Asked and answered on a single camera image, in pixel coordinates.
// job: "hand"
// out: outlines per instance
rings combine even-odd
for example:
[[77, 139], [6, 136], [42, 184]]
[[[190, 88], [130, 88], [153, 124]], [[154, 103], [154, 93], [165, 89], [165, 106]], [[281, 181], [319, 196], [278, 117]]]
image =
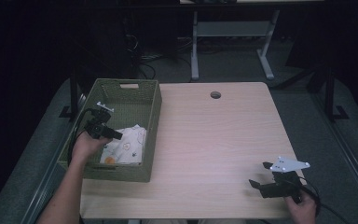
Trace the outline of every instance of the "hand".
[[314, 224], [316, 223], [316, 202], [303, 190], [301, 193], [301, 203], [297, 204], [292, 197], [285, 197], [287, 207], [289, 208], [292, 220], [296, 224]]
[[103, 147], [103, 145], [108, 144], [111, 141], [112, 139], [105, 137], [94, 139], [87, 132], [81, 133], [76, 139], [71, 162], [80, 162], [83, 165], [86, 164], [89, 157], [94, 155]]

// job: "black cable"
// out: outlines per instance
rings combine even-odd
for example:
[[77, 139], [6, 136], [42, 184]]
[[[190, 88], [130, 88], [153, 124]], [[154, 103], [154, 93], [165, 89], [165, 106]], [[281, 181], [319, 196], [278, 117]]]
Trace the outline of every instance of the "black cable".
[[[218, 49], [212, 50], [213, 45], [217, 46]], [[200, 53], [200, 54], [216, 54], [216, 53], [219, 53], [219, 52], [223, 51], [222, 50], [222, 45], [217, 43], [217, 42], [215, 42], [215, 41], [212, 41], [212, 40], [204, 40], [202, 43], [199, 43], [198, 47], [199, 47], [198, 53]], [[202, 50], [202, 47], [205, 47], [205, 48], [209, 49], [209, 51]]]
[[188, 52], [190, 49], [192, 49], [192, 47], [193, 47], [192, 37], [185, 37], [185, 39], [186, 39], [185, 44], [181, 45], [177, 48], [178, 53], [185, 53], [185, 52]]
[[[305, 181], [307, 181], [308, 184], [311, 185], [311, 187], [315, 190], [315, 194], [313, 194], [312, 191], [310, 191], [309, 189], [307, 189], [306, 187], [304, 186], [301, 186], [300, 189], [304, 190], [306, 193], [308, 193], [312, 198], [313, 200], [315, 201], [316, 205], [317, 205], [317, 208], [316, 208], [316, 216], [318, 216], [319, 212], [320, 212], [320, 208], [323, 207], [327, 210], [329, 210], [331, 213], [333, 213], [334, 215], [336, 215], [336, 217], [338, 217], [343, 223], [345, 224], [351, 224], [345, 217], [343, 217], [342, 215], [340, 215], [337, 211], [335, 211], [333, 208], [331, 208], [330, 206], [324, 204], [324, 203], [321, 203], [321, 200], [320, 200], [320, 197], [319, 197], [319, 190], [314, 186], [312, 185], [309, 180], [307, 180], [306, 178], [302, 177], [302, 176], [299, 176], [298, 178], [300, 179], [303, 179]], [[284, 182], [286, 183], [289, 183], [291, 185], [294, 185], [293, 182], [290, 182], [290, 181], [287, 181], [287, 180], [283, 180]]]
[[346, 224], [351, 224], [347, 219], [345, 219], [345, 217], [343, 217], [342, 215], [340, 215], [338, 212], [336, 212], [334, 209], [332, 209], [331, 207], [327, 206], [324, 203], [321, 203], [321, 207], [329, 210], [331, 213], [333, 213], [334, 215], [336, 215], [336, 217], [338, 217], [343, 223]]
[[182, 60], [183, 62], [185, 62], [191, 68], [191, 63], [188, 62], [186, 59], [181, 58], [181, 57], [176, 57], [176, 58]]
[[126, 37], [130, 37], [134, 40], [135, 44], [133, 45], [132, 50], [137, 49], [139, 46], [138, 38], [136, 38], [135, 35], [126, 35]]
[[258, 219], [259, 221], [265, 223], [265, 224], [271, 224], [270, 222], [267, 222], [265, 219]]
[[303, 179], [307, 182], [307, 184], [310, 184], [310, 186], [313, 188], [313, 190], [315, 190], [316, 196], [318, 196], [318, 198], [319, 198], [319, 190], [312, 183], [310, 183], [310, 181], [308, 179], [306, 179], [302, 176], [299, 176], [298, 178]]
[[142, 70], [142, 68], [139, 69], [140, 72], [144, 75], [144, 77], [145, 77], [146, 79], [154, 79], [154, 78], [156, 77], [156, 69], [155, 69], [154, 67], [152, 67], [152, 66], [149, 65], [149, 64], [145, 64], [145, 63], [140, 63], [139, 65], [146, 66], [146, 67], [150, 68], [150, 69], [153, 71], [153, 76], [152, 76], [152, 77], [148, 77], [148, 76], [146, 75], [146, 73], [144, 72], [144, 70]]

